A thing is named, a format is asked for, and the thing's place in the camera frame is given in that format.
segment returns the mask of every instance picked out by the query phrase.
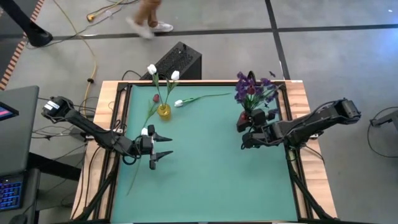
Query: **white sneaker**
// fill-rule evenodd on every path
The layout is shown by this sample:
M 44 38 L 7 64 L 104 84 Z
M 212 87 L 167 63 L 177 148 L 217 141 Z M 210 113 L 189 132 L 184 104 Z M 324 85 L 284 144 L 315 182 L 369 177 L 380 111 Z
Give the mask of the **white sneaker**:
M 146 26 L 140 26 L 134 22 L 131 17 L 126 18 L 126 22 L 131 26 L 131 28 L 136 31 L 136 33 L 145 39 L 152 39 L 154 34 Z
M 152 32 L 170 32 L 173 28 L 172 25 L 159 21 L 157 26 L 151 27 L 150 29 Z

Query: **red flower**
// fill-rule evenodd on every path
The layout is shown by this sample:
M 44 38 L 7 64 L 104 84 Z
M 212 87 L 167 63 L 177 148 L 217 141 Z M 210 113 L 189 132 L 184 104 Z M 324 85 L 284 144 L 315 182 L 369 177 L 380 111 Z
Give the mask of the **red flower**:
M 248 88 L 248 94 L 253 95 L 256 93 L 256 89 L 254 87 L 254 85 L 250 85 Z
M 154 102 L 155 103 L 159 102 L 159 94 L 154 95 Z

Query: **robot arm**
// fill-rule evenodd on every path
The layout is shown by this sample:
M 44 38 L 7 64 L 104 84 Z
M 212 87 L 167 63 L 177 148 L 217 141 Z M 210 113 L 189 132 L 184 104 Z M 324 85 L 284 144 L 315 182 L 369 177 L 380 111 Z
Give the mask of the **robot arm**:
M 253 131 L 243 135 L 242 149 L 260 146 L 277 146 L 286 142 L 288 146 L 300 147 L 313 134 L 321 135 L 324 129 L 335 124 L 354 124 L 359 121 L 359 112 L 351 100 L 342 99 L 328 102 L 314 112 L 292 121 L 278 121 L 267 124 L 272 116 L 258 109 L 252 112 Z
M 142 155 L 150 155 L 149 166 L 152 170 L 155 169 L 155 162 L 173 152 L 167 151 L 156 153 L 154 151 L 154 141 L 172 141 L 172 139 L 158 135 L 155 132 L 155 127 L 153 125 L 148 126 L 147 134 L 142 134 L 132 141 L 113 130 L 104 130 L 92 121 L 88 120 L 73 108 L 71 100 L 62 96 L 52 98 L 48 101 L 43 107 L 42 115 L 53 123 L 68 121 L 84 130 L 86 133 L 92 135 L 94 140 L 102 148 L 109 151 L 115 150 L 123 157 L 130 156 L 135 159 L 139 159 Z

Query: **concrete floor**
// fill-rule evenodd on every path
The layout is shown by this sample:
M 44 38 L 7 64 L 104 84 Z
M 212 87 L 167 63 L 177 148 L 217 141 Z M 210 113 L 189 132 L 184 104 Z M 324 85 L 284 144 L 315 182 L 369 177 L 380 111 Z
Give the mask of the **concrete floor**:
M 106 0 L 58 2 L 78 30 L 88 25 L 87 13 L 107 5 Z M 332 127 L 320 138 L 339 218 L 396 223 L 398 161 L 370 151 L 366 130 L 369 119 L 378 111 L 398 104 L 394 90 L 398 81 L 398 2 L 271 0 L 271 3 L 280 28 L 276 33 L 270 30 L 264 0 L 164 1 L 159 18 L 171 22 L 176 35 L 156 37 L 152 41 L 118 38 L 118 34 L 132 32 L 124 18 L 131 15 L 138 4 L 124 7 L 111 19 L 84 33 L 104 37 L 88 37 L 98 59 L 96 85 L 90 96 L 99 95 L 103 80 L 119 80 L 126 70 L 144 73 L 148 64 L 158 61 L 178 41 L 203 54 L 203 79 L 235 79 L 238 71 L 249 70 L 257 77 L 267 78 L 271 70 L 281 79 L 284 76 L 280 66 L 286 65 L 291 79 L 304 81 L 312 109 L 323 102 L 346 97 L 363 112 L 359 123 Z M 74 34 L 52 0 L 45 1 L 37 23 L 58 39 Z M 386 28 L 379 26 L 382 24 L 395 25 L 389 26 L 391 29 L 380 29 Z M 308 27 L 317 28 L 305 32 Z M 233 32 L 244 29 L 247 33 L 212 34 L 223 29 L 234 29 Z M 203 33 L 192 35 L 189 31 L 193 30 Z M 274 34 L 280 37 L 281 45 L 278 41 L 275 44 Z M 7 89 L 38 85 L 41 97 L 66 96 L 80 104 L 92 67 L 90 52 L 80 40 L 68 40 L 42 49 L 24 49 Z M 127 78 L 137 79 L 132 75 Z M 95 105 L 96 100 L 91 100 L 87 106 Z M 50 125 L 37 114 L 35 128 Z M 371 142 L 381 153 L 398 155 L 396 134 L 391 125 L 372 129 Z M 31 151 L 58 157 L 78 145 L 79 142 L 70 137 L 50 142 L 33 139 Z M 79 161 L 79 153 L 81 151 L 67 158 L 68 163 Z M 42 181 L 40 188 L 48 189 L 52 185 L 49 177 Z M 73 182 L 65 186 L 76 189 Z M 59 202 L 70 193 L 61 187 L 57 192 L 55 194 L 59 195 L 51 197 L 49 204 L 56 199 Z M 40 223 L 50 223 L 56 213 L 47 211 Z M 68 212 L 63 213 L 67 219 Z

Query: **green table surface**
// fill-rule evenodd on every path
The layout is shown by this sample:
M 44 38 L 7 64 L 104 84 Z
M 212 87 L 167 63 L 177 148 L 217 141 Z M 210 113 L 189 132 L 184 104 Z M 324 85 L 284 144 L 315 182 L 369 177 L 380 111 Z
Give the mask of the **green table surface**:
M 160 88 L 163 96 L 166 91 Z M 156 93 L 154 86 L 133 86 L 128 138 L 140 135 Z M 173 106 L 176 100 L 221 93 L 231 94 Z M 146 125 L 173 139 L 156 142 L 157 152 L 174 152 L 156 170 L 149 169 L 149 156 L 132 166 L 121 161 L 112 223 L 297 221 L 284 147 L 240 149 L 243 134 L 236 122 L 243 108 L 234 100 L 234 86 L 177 86 L 168 102 L 172 119 L 162 121 L 156 113 Z M 269 108 L 276 107 L 274 101 Z

